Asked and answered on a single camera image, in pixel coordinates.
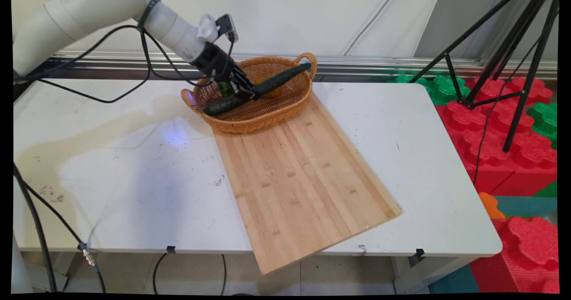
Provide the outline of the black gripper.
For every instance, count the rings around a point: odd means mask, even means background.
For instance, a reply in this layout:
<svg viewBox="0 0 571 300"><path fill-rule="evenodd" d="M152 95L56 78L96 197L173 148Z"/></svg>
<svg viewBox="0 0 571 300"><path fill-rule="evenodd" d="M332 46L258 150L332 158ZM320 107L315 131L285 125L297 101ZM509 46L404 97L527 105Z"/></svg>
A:
<svg viewBox="0 0 571 300"><path fill-rule="evenodd" d="M260 97L259 93L254 91L254 85L245 72L216 44L206 43L201 54L191 61L191 65L208 78L213 78L215 81L227 81L224 82L225 98L233 96L248 101L257 100Z"/></svg>

